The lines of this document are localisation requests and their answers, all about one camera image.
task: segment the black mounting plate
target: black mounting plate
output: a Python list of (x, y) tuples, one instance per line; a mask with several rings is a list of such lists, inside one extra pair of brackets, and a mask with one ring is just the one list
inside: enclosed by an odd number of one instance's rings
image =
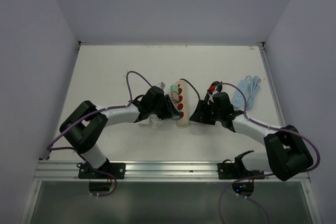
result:
[(218, 178), (219, 179), (240, 179), (240, 178), (246, 178), (250, 176), (256, 176), (256, 175), (263, 175), (264, 172), (260, 172), (258, 170), (254, 171), (248, 171), (248, 170), (240, 170), (237, 172), (235, 167), (233, 167), (232, 163), (218, 163)]
[[(104, 179), (109, 178), (106, 175), (95, 173), (86, 163), (81, 163), (77, 165), (79, 168), (78, 178), (80, 179)], [(109, 163), (107, 167), (104, 168), (104, 172), (111, 173), (116, 179), (124, 179), (125, 177), (125, 163)]]

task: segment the blue cable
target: blue cable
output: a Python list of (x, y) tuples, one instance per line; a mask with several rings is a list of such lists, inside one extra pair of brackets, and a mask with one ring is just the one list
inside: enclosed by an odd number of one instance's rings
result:
[(259, 85), (260, 78), (258, 76), (254, 76), (253, 78), (251, 78), (251, 76), (247, 76), (246, 79), (247, 78), (250, 78), (250, 84), (249, 84), (250, 95), (247, 99), (247, 109), (250, 110), (253, 107), (256, 94), (258, 90), (260, 89), (260, 85)]

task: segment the white table surface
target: white table surface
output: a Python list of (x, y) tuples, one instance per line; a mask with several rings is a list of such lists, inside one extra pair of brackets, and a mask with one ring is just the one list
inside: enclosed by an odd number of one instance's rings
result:
[[(129, 94), (125, 75), (129, 70), (143, 74), (152, 84), (163, 81), (165, 91), (179, 78), (186, 78), (204, 98), (213, 81), (237, 85), (247, 75), (258, 75), (261, 88), (249, 114), (266, 123), (279, 125), (278, 115), (258, 47), (248, 46), (82, 46), (73, 72), (59, 125), (84, 100), (95, 105), (121, 105)], [(133, 97), (149, 86), (130, 75)], [(190, 113), (197, 105), (188, 87)], [(235, 90), (223, 87), (233, 97)], [(256, 141), (223, 128), (193, 123), (177, 127), (167, 120), (161, 127), (123, 123), (107, 127), (98, 145), (112, 161), (223, 161), (248, 151), (264, 151)], [(61, 138), (54, 147), (69, 146)], [(69, 150), (53, 151), (52, 160), (79, 160)]]

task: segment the glass panel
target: glass panel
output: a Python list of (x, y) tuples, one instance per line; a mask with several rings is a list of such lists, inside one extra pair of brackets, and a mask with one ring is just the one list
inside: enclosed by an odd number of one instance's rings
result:
[[(121, 182), (111, 196), (97, 199), (87, 182), (43, 182), (31, 223), (221, 223), (217, 204), (225, 185)], [(257, 183), (251, 197), (272, 223), (312, 223), (300, 183)], [(259, 206), (231, 188), (222, 211), (228, 224), (267, 223)]]

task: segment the white wall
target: white wall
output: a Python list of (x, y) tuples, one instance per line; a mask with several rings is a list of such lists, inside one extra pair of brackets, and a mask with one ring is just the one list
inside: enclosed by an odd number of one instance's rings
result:
[(291, 0), (266, 43), (266, 55), (287, 123), (319, 148), (311, 173), (324, 223), (336, 223), (336, 0)]
[(56, 0), (0, 0), (0, 223), (18, 223), (77, 56)]
[(91, 44), (255, 44), (290, 0), (57, 0)]

